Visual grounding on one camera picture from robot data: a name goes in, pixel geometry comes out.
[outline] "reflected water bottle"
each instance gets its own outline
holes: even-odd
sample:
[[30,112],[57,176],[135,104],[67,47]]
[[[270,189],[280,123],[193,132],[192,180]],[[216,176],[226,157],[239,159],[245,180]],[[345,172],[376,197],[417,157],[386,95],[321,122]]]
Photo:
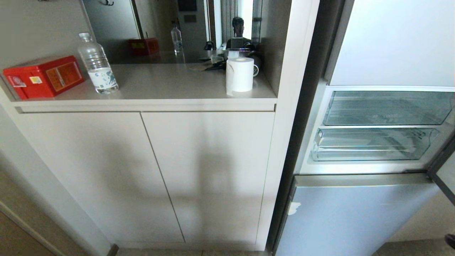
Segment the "reflected water bottle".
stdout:
[[172,26],[174,26],[174,28],[171,30],[172,42],[174,43],[174,52],[178,53],[183,51],[182,33],[177,28],[177,24],[175,24],[174,21],[172,22]]
[[109,94],[118,91],[118,84],[107,61],[103,47],[93,41],[88,32],[79,33],[82,43],[77,50],[87,68],[97,93]]

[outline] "white cabinet door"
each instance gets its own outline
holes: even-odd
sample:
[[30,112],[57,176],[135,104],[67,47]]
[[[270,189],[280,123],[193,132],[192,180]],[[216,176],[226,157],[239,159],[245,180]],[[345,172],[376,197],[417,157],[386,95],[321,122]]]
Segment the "white cabinet door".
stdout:
[[111,242],[184,242],[139,113],[21,116],[37,153]]
[[186,242],[256,242],[273,112],[143,113]]
[[454,85],[453,0],[352,2],[330,56],[330,85]]

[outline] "bottle label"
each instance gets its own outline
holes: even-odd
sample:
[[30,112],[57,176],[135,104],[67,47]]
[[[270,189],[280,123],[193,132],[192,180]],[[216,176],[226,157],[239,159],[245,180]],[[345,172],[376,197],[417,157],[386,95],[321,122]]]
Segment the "bottle label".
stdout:
[[109,67],[90,70],[88,74],[96,89],[108,89],[117,85],[112,69]]

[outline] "light blue refrigerator door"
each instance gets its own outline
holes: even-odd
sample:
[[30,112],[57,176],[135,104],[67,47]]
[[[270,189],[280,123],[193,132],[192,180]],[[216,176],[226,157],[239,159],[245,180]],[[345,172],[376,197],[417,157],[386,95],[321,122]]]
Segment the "light blue refrigerator door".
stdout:
[[425,174],[299,175],[294,184],[277,256],[371,256],[439,190]]

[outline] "tile floor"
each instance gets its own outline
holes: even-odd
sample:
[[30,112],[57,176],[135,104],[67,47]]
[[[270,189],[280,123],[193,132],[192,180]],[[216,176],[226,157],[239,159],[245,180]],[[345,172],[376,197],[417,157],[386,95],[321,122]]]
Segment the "tile floor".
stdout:
[[[117,256],[270,256],[259,251],[178,251],[120,249]],[[418,240],[384,244],[372,256],[455,256],[444,240]]]

